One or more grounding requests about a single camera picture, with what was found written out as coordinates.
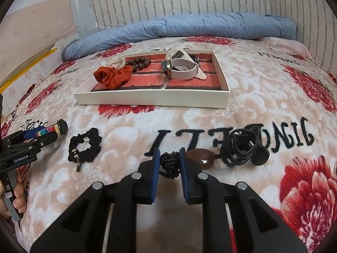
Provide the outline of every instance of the black scrunchie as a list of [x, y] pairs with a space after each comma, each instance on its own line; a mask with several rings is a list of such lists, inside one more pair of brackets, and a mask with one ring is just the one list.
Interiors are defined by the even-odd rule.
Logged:
[[74, 136], [70, 139], [68, 161], [73, 161], [77, 163], [77, 160], [72, 156], [71, 151], [73, 149], [76, 149], [79, 144], [83, 143], [85, 137], [88, 137], [90, 139], [90, 148], [87, 148], [86, 150], [79, 153], [80, 161], [82, 163], [85, 161], [92, 163], [97, 157], [97, 155], [101, 151], [101, 146], [99, 144], [102, 141], [102, 137], [98, 135], [98, 129], [93, 127], [87, 133], [78, 134], [77, 136]]

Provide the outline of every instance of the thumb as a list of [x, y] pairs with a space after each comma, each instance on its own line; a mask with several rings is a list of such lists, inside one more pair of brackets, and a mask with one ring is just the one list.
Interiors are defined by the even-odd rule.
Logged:
[[[2, 195], [3, 191], [4, 191], [4, 186], [3, 186], [2, 181], [0, 181], [0, 194], [1, 195]], [[10, 217], [8, 208], [7, 208], [6, 204], [5, 204], [5, 202], [3, 201], [2, 197], [0, 197], [0, 215], [4, 219], [9, 219], [9, 217]]]

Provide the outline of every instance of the human hand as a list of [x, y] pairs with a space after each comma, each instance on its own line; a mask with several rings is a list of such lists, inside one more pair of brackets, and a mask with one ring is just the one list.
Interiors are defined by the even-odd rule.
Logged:
[[[18, 170], [16, 171], [16, 180], [17, 180], [17, 184], [14, 188], [14, 195], [16, 199], [13, 201], [13, 205], [16, 209], [18, 209], [19, 213], [24, 213], [27, 210], [27, 203], [26, 203], [25, 191], [23, 189], [21, 173]], [[3, 191], [4, 191], [4, 185], [0, 181], [0, 194], [2, 194]], [[2, 197], [0, 197], [0, 215], [4, 219], [9, 219], [9, 217], [11, 216]]]

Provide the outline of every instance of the watch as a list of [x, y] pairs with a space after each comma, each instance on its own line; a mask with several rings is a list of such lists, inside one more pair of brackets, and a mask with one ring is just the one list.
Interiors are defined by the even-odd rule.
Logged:
[[[199, 71], [199, 65], [195, 62], [192, 62], [187, 59], [171, 59], [171, 60], [165, 60], [165, 66], [164, 71], [169, 79], [180, 79], [180, 80], [188, 80], [195, 77], [195, 75], [198, 74]], [[187, 71], [180, 71], [180, 70], [174, 70], [173, 67], [177, 66], [184, 66], [187, 67], [189, 70]]]

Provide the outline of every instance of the brown stone pendant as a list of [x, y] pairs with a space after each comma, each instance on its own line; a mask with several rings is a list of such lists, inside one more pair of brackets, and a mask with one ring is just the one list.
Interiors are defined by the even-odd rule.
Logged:
[[186, 157], [190, 161], [196, 161], [202, 169], [209, 169], [215, 160], [215, 155], [212, 151], [203, 148], [192, 149], [186, 152]]

